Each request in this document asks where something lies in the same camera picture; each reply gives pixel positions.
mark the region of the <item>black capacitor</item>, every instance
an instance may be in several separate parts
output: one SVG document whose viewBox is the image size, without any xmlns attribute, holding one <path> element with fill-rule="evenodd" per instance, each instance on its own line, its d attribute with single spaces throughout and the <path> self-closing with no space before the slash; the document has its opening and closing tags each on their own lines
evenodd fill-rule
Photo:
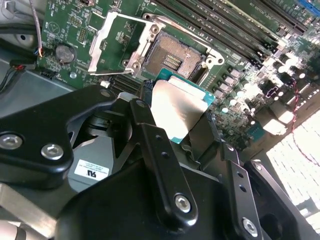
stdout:
<svg viewBox="0 0 320 240">
<path fill-rule="evenodd" d="M 281 82 L 283 82 L 283 84 L 287 85 L 287 86 L 292 86 L 294 83 L 294 79 L 292 78 L 292 76 L 290 76 L 288 73 L 284 72 L 279 74 L 279 79 L 281 80 Z"/>
<path fill-rule="evenodd" d="M 285 54 L 282 54 L 280 57 L 279 57 L 279 60 L 283 63 L 283 64 L 285 64 L 285 65 L 287 65 L 287 66 L 289 66 L 289 65 L 293 65 L 294 64 L 294 60 L 292 59 L 292 58 L 290 58 L 290 57 L 288 57 L 287 55 L 285 55 Z"/>
<path fill-rule="evenodd" d="M 297 68 L 296 66 L 290 67 L 290 70 L 293 72 L 294 78 L 296 79 L 304 79 L 306 76 L 305 72 L 302 69 Z"/>
</svg>

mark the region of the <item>green circuit board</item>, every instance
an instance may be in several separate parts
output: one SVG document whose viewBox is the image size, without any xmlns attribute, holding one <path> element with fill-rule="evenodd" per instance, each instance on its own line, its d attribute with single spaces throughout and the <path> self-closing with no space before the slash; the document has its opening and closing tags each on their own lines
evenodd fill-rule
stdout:
<svg viewBox="0 0 320 240">
<path fill-rule="evenodd" d="M 38 58 L 38 67 L 45 74 L 51 73 L 77 89 L 111 78 L 119 84 L 115 85 L 119 91 L 129 91 L 143 80 L 156 80 L 158 75 L 146 65 L 142 66 L 137 77 L 130 74 L 89 75 L 90 48 L 110 11 L 135 18 L 148 13 L 165 16 L 203 39 L 223 56 L 224 64 L 213 66 L 200 87 L 216 95 L 211 108 L 217 126 L 235 145 L 240 137 L 250 135 L 248 129 L 251 126 L 244 113 L 247 102 L 250 101 L 256 111 L 273 103 L 273 99 L 263 96 L 261 84 L 268 79 L 284 93 L 289 91 L 279 81 L 274 65 L 266 63 L 270 59 L 278 61 L 281 54 L 289 53 L 296 58 L 299 68 L 310 69 L 309 63 L 319 54 L 319 18 L 295 0 L 49 0 L 42 26 L 44 56 Z M 139 46 L 144 27 L 142 22 L 118 17 L 101 43 L 97 71 L 124 71 L 124 61 Z M 164 27 L 161 34 L 172 36 L 177 44 L 187 46 L 199 58 L 207 55 L 203 45 L 170 25 Z M 68 64 L 59 62 L 55 55 L 55 49 L 61 44 L 73 48 L 74 60 Z M 177 61 L 173 63 L 181 64 L 179 59 Z M 201 75 L 200 68 L 200 64 L 195 64 L 194 73 L 186 79 L 197 83 L 195 79 Z M 227 84 L 227 89 L 221 90 L 221 82 L 230 76 L 231 69 L 238 71 L 239 76 L 235 77 L 233 84 Z M 244 80 L 249 82 L 249 90 L 243 90 Z M 243 90 L 244 94 L 236 95 L 236 89 Z M 234 97 L 237 104 L 224 113 L 221 106 L 228 105 L 226 99 L 229 97 Z"/>
</svg>

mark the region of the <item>screw hole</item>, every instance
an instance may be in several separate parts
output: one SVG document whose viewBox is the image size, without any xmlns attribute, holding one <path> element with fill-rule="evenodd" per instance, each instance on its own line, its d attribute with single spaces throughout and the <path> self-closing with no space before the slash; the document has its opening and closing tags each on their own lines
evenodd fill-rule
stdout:
<svg viewBox="0 0 320 240">
<path fill-rule="evenodd" d="M 239 187 L 240 187 L 240 189 L 242 190 L 242 192 L 244 192 L 244 193 L 246 193 L 246 192 L 247 192 L 247 189 L 246 189 L 244 186 L 239 185 Z"/>
<path fill-rule="evenodd" d="M 237 172 L 236 174 L 238 174 L 238 176 L 240 177 L 240 178 L 244 178 L 244 176 L 240 173 L 240 172 Z"/>
<path fill-rule="evenodd" d="M 169 154 L 165 151 L 161 153 L 161 156 L 164 157 L 165 159 L 168 159 L 170 157 Z"/>
</svg>

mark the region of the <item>cable connector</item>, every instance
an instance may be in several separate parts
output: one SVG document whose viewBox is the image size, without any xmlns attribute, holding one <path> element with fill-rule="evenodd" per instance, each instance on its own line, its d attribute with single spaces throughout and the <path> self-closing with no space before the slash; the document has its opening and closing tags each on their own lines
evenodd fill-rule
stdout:
<svg viewBox="0 0 320 240">
<path fill-rule="evenodd" d="M 17 70 L 35 70 L 36 62 L 33 60 L 21 60 L 14 59 L 10 61 L 10 67 L 13 67 Z"/>
</svg>

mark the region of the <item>black plastic arm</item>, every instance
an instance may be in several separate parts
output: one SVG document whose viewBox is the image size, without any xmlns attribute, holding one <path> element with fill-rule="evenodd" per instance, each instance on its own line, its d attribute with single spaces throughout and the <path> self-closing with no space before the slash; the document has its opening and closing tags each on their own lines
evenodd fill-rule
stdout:
<svg viewBox="0 0 320 240">
<path fill-rule="evenodd" d="M 72 143 L 83 122 L 115 100 L 111 91 L 93 85 L 1 118 L 0 181 L 58 187 L 72 165 Z"/>
</svg>

